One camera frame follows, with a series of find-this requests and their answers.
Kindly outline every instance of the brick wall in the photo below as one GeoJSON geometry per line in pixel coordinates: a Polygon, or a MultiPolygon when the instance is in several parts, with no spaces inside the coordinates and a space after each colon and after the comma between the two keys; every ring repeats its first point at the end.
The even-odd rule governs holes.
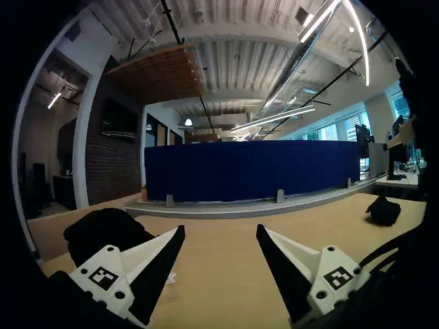
{"type": "Polygon", "coordinates": [[[141,105],[102,76],[94,96],[87,132],[86,178],[90,205],[140,192],[142,110],[141,105]],[[138,133],[134,142],[101,135],[101,117],[107,98],[138,114],[138,133]]]}

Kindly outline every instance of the wall-mounted tv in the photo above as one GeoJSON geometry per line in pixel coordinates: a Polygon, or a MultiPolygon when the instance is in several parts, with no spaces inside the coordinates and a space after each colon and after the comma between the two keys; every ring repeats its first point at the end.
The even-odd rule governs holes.
{"type": "Polygon", "coordinates": [[[138,115],[118,102],[108,99],[102,111],[101,134],[134,141],[137,135],[138,115]]]}

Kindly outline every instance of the monitor stand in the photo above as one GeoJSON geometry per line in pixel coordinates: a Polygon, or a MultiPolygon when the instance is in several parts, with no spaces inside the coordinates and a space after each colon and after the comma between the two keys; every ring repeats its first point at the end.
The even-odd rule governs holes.
{"type": "Polygon", "coordinates": [[[392,152],[392,149],[389,150],[389,171],[387,172],[387,180],[401,180],[403,178],[407,178],[406,175],[398,175],[394,173],[394,165],[395,165],[395,154],[392,152]]]}

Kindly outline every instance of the blue fabric divider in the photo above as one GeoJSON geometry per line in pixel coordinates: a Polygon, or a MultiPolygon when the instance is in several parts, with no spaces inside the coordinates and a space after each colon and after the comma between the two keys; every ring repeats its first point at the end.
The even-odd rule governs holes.
{"type": "Polygon", "coordinates": [[[145,148],[148,199],[235,201],[314,192],[359,180],[349,141],[276,140],[145,148]]]}

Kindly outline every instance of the wooden slat baffle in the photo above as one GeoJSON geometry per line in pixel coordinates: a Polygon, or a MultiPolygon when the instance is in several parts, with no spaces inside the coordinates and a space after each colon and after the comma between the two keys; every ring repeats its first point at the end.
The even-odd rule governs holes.
{"type": "Polygon", "coordinates": [[[199,97],[204,88],[191,48],[192,44],[185,44],[159,50],[126,62],[106,76],[141,104],[199,97]]]}

